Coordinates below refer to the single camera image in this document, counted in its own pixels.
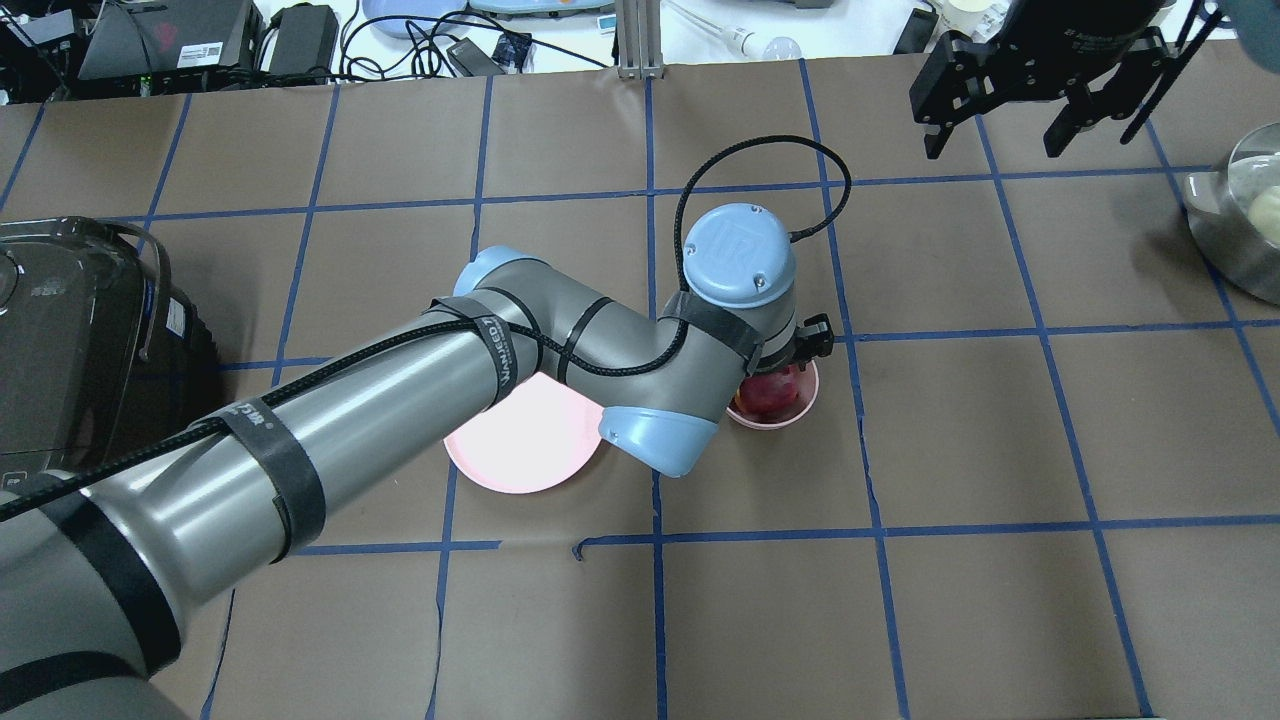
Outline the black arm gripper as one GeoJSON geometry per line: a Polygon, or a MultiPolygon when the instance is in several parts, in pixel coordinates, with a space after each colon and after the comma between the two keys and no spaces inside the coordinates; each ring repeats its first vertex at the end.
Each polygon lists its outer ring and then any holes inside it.
{"type": "Polygon", "coordinates": [[[1125,120],[1130,143],[1196,55],[1190,12],[1170,44],[1155,18],[1160,1],[1012,1],[984,42],[951,29],[928,54],[909,90],[936,160],[955,128],[1010,102],[1064,105],[1043,135],[1059,158],[1102,120],[1125,120]]]}

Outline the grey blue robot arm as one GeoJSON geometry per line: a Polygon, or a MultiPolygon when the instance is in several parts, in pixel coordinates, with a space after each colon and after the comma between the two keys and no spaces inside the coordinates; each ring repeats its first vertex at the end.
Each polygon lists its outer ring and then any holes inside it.
{"type": "MultiPolygon", "coordinates": [[[[268,560],[302,553],[321,533],[323,521],[366,495],[379,482],[474,419],[499,391],[515,386],[515,351],[509,383],[502,372],[498,340],[515,336],[524,382],[540,357],[559,363],[558,337],[566,340],[579,315],[605,318],[604,331],[585,327],[573,348],[584,355],[589,341],[613,342],[605,350],[631,351],[641,341],[669,340],[675,319],[648,320],[625,306],[604,307],[600,293],[553,272],[535,258],[508,249],[484,249],[460,278],[456,293],[443,299],[401,334],[335,357],[311,375],[266,396],[238,401],[214,414],[211,423],[146,448],[84,478],[67,478],[70,488],[49,487],[60,498],[17,496],[3,512],[3,719],[183,719],[170,698],[150,680],[180,652],[189,611],[214,594],[230,591],[268,560]]],[[[652,465],[653,530],[644,536],[603,536],[585,546],[648,546],[654,594],[654,711],[673,715],[668,651],[671,588],[668,547],[732,542],[801,541],[874,543],[877,589],[884,596],[887,652],[895,683],[896,719],[911,716],[909,685],[901,664],[901,629],[893,615],[892,575],[874,477],[863,468],[870,525],[846,534],[814,529],[750,533],[669,533],[663,523],[659,474],[687,470],[716,432],[703,416],[730,401],[730,380],[742,379],[745,363],[714,336],[690,325],[684,348],[648,375],[627,378],[570,370],[567,382],[598,402],[608,392],[639,407],[605,407],[605,442],[618,443],[652,465]]],[[[969,536],[1016,537],[1039,532],[1065,536],[1088,532],[1097,544],[1107,582],[1108,606],[1117,633],[1115,650],[1125,653],[1133,684],[1132,707],[1091,708],[1076,717],[1157,717],[1140,673],[1137,647],[1115,584],[1106,533],[1149,529],[1143,524],[1103,521],[997,523],[961,525],[969,536]]]]}

